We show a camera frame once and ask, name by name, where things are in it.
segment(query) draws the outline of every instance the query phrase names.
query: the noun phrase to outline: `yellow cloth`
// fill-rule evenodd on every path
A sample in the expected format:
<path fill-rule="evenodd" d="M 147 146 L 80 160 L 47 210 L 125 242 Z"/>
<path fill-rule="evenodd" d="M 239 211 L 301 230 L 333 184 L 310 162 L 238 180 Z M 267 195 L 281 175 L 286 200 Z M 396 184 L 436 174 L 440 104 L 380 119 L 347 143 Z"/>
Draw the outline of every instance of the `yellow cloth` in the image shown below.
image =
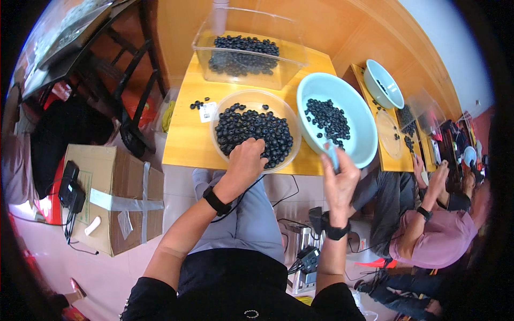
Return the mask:
<path fill-rule="evenodd" d="M 173 115 L 173 110 L 175 109 L 175 101 L 170 101 L 170 105 L 168 106 L 168 109 L 164 112 L 164 115 L 162 116 L 162 131 L 167 133 L 170 129 L 170 123 L 171 123 L 171 115 Z"/>
<path fill-rule="evenodd" d="M 307 304 L 308 306 L 310 306 L 312 303 L 313 303 L 313 298 L 311 296 L 295 296 L 295 298 L 300 301 L 300 302 L 303 302 L 305 304 Z"/>

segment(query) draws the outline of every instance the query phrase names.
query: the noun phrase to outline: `red plastic stool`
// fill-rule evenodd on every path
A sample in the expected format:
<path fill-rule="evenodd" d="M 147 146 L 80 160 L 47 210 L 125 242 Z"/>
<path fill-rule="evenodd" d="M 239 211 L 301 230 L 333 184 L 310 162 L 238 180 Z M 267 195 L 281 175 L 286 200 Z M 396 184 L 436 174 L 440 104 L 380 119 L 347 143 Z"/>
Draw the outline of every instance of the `red plastic stool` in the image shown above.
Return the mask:
<path fill-rule="evenodd" d="M 386 260 L 384 260 L 383 258 L 380 258 L 374 262 L 370 262 L 370 263 L 359 263 L 359 262 L 355 262 L 355 264 L 359 264 L 361 266 L 364 266 L 364 267 L 370 267 L 370 268 L 383 268 L 384 267 L 384 264 L 385 264 Z M 397 260 L 392 260 L 387 266 L 386 268 L 387 269 L 393 269 L 395 268 L 396 264 L 398 263 Z"/>

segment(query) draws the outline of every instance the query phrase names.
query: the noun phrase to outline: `light blue bowl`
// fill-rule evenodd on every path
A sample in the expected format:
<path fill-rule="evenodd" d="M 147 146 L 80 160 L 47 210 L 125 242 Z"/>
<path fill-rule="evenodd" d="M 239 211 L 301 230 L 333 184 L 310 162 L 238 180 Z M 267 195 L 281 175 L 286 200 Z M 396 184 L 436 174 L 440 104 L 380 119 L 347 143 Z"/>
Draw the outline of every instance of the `light blue bowl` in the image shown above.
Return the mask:
<path fill-rule="evenodd" d="M 316 153 L 325 152 L 327 142 L 325 130 L 307 122 L 305 110 L 309 99 L 327 101 L 332 99 L 334 107 L 342 109 L 350 127 L 350 139 L 343 140 L 344 149 L 355 166 L 363 168 L 375 157 L 378 145 L 377 127 L 370 108 L 361 95 L 346 81 L 324 72 L 315 72 L 305 77 L 298 86 L 296 102 L 302 135 Z"/>

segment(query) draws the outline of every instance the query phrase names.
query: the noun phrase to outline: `cardboard box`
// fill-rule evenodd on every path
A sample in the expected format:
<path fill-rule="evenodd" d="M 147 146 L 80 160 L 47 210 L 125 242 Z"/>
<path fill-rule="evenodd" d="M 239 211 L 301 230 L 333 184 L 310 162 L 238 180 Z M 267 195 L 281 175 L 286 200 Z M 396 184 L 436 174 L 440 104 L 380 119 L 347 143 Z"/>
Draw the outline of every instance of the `cardboard box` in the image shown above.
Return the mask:
<path fill-rule="evenodd" d="M 79 184 L 86 192 L 82 211 L 77 214 L 72 237 L 89 247 L 115 256 L 141 244 L 143 222 L 142 211 L 123 211 L 125 223 L 132 225 L 132 231 L 120 227 L 118 215 L 122 211 L 109 211 L 90 202 L 91 189 L 122 198 L 142 200 L 144 163 L 117 147 L 69 144 L 65 164 L 73 161 L 79 168 Z M 149 169 L 148 200 L 163 199 L 164 174 L 154 168 Z M 148 211 L 146 224 L 147 241 L 162 234 L 164 209 Z M 67 210 L 63 213 L 66 222 Z M 84 229 L 99 216 L 100 225 L 87 236 Z"/>

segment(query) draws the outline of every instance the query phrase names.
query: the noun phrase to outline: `gray pants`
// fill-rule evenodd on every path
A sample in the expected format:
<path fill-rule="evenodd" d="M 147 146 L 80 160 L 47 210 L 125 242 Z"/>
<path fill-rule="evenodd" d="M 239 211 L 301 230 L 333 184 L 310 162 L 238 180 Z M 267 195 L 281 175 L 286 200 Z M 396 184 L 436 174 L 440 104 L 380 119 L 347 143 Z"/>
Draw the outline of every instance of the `gray pants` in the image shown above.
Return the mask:
<path fill-rule="evenodd" d="M 400 218 L 414 209 L 415 180 L 411 173 L 382 172 L 379 168 L 364 177 L 355 188 L 353 207 L 358 211 L 377 197 L 371 224 L 371 250 L 390 258 L 389 244 L 400 226 Z"/>
<path fill-rule="evenodd" d="M 196 200 L 202 197 L 208 186 L 216 185 L 224 173 L 215 171 L 210 184 L 200 183 L 195 190 Z M 235 200 L 232 206 L 235 206 L 240 198 Z M 189 254 L 220 248 L 259 251 L 284 263 L 282 235 L 273 207 L 264 190 L 263 180 L 245 194 L 231 214 L 219 222 L 209 224 Z"/>

